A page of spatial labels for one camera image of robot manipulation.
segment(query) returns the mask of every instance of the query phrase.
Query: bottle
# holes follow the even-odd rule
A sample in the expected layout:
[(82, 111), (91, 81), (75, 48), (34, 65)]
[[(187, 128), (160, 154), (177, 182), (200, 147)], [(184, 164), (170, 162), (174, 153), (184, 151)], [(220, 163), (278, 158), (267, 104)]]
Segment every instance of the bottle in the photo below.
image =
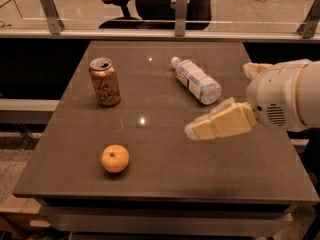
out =
[(203, 69), (191, 60), (181, 60), (173, 57), (172, 66), (176, 69), (176, 77), (179, 81), (205, 105), (214, 103), (221, 95), (221, 86)]

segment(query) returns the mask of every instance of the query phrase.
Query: glass panel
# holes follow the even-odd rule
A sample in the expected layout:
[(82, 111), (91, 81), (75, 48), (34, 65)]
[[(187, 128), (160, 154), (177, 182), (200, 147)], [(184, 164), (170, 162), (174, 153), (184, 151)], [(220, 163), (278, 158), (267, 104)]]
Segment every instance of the glass panel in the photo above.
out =
[[(197, 3), (190, 6), (189, 1), (188, 22), (194, 20), (190, 14), (196, 15)], [(104, 4), (101, 0), (54, 0), (57, 11), (66, 30), (97, 31), (99, 26), (110, 20), (123, 17), (119, 6)], [(199, 24), (188, 24), (187, 29), (201, 32), (238, 32), (238, 33), (296, 33), (297, 28), (308, 14), (314, 0), (202, 0), (209, 4), (211, 20), (205, 16), (200, 17)], [(128, 2), (128, 10), (132, 17), (141, 21), (135, 0)], [(159, 18), (154, 11), (152, 19), (145, 19), (138, 26), (132, 24), (132, 29), (173, 29), (174, 10), (170, 17)], [(44, 11), (40, 0), (0, 0), (0, 26), (12, 29), (48, 29)]]

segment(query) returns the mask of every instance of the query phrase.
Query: orange fruit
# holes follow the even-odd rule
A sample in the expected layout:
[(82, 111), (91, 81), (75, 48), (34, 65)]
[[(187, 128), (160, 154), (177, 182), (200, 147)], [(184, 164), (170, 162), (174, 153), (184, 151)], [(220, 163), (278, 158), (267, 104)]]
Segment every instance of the orange fruit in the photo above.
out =
[(121, 172), (129, 164), (129, 152), (121, 145), (110, 145), (104, 149), (101, 163), (108, 172)]

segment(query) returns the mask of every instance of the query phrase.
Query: brown soda can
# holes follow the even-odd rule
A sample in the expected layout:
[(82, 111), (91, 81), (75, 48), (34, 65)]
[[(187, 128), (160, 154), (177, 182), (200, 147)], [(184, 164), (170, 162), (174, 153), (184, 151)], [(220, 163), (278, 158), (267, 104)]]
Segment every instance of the brown soda can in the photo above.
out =
[(89, 73), (98, 103), (105, 107), (119, 103), (120, 90), (112, 60), (105, 57), (94, 59), (90, 63)]

